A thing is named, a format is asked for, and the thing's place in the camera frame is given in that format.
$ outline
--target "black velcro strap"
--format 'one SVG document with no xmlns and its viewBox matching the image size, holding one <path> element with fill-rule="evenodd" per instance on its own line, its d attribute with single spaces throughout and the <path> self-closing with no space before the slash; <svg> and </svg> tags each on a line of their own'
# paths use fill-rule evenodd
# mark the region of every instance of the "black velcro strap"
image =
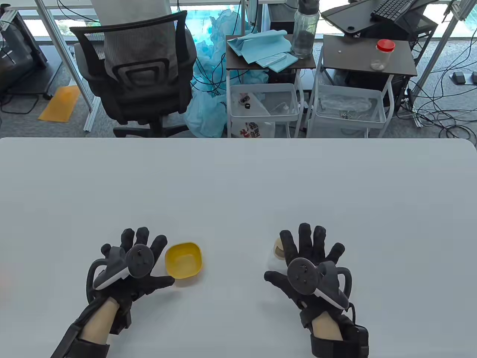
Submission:
<svg viewBox="0 0 477 358">
<path fill-rule="evenodd" d="M 311 352 L 318 358 L 359 358 L 357 342 L 320 339 L 311 335 Z"/>
<path fill-rule="evenodd" d="M 108 354 L 108 344 L 96 344 L 82 339 L 75 339 L 66 358 L 105 358 Z"/>
<path fill-rule="evenodd" d="M 316 317 L 320 316 L 326 309 L 322 307 L 307 307 L 301 310 L 300 312 L 300 319 L 303 328 L 310 328 L 311 321 L 314 320 Z"/>
</svg>

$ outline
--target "yellow bowl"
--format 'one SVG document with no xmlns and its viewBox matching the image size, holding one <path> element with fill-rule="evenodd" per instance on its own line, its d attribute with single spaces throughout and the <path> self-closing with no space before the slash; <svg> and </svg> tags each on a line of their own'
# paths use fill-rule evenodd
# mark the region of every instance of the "yellow bowl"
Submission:
<svg viewBox="0 0 477 358">
<path fill-rule="evenodd" d="M 169 248 L 165 256 L 167 273 L 176 279 L 197 275 L 202 270 L 202 252 L 193 242 Z"/>
</svg>

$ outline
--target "folded blue paper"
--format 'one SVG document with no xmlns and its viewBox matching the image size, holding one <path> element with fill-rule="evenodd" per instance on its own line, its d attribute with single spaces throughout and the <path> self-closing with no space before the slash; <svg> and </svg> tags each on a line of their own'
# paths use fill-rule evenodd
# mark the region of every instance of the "folded blue paper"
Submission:
<svg viewBox="0 0 477 358">
<path fill-rule="evenodd" d="M 291 43 L 285 39 L 285 30 L 269 30 L 228 40 L 232 50 L 243 56 L 247 63 L 253 63 L 266 57 L 291 50 Z"/>
<path fill-rule="evenodd" d="M 297 61 L 297 57 L 293 56 L 290 53 L 286 53 L 285 58 L 268 65 L 268 68 L 278 73 Z"/>
<path fill-rule="evenodd" d="M 269 57 L 262 58 L 262 59 L 260 59 L 256 62 L 257 62 L 257 64 L 259 64 L 263 68 L 266 68 L 266 67 L 270 66 L 272 63 L 283 60 L 285 57 L 287 57 L 287 54 L 285 52 L 282 52 L 282 53 L 278 53 L 276 55 L 272 55 L 272 56 L 269 56 Z"/>
</svg>

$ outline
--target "bottle cap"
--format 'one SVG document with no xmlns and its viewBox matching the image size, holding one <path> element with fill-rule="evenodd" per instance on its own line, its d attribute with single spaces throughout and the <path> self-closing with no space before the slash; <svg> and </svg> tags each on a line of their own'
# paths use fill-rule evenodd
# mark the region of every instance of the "bottle cap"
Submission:
<svg viewBox="0 0 477 358">
<path fill-rule="evenodd" d="M 298 0 L 298 12 L 303 15 L 315 15 L 318 13 L 319 5 L 318 0 Z"/>
<path fill-rule="evenodd" d="M 383 52 L 393 52 L 396 44 L 391 40 L 379 40 L 378 41 L 378 50 Z"/>
</svg>

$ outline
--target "human wrist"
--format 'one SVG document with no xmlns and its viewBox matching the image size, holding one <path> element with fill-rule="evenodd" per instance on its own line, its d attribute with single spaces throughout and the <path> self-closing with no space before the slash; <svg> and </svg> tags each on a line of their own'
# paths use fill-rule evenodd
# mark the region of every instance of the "human wrist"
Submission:
<svg viewBox="0 0 477 358">
<path fill-rule="evenodd" d="M 119 307 L 116 300 L 109 297 L 86 323 L 80 334 L 80 339 L 96 344 L 106 344 Z"/>
<path fill-rule="evenodd" d="M 338 324 L 326 311 L 311 321 L 311 328 L 317 338 L 343 340 Z"/>
</svg>

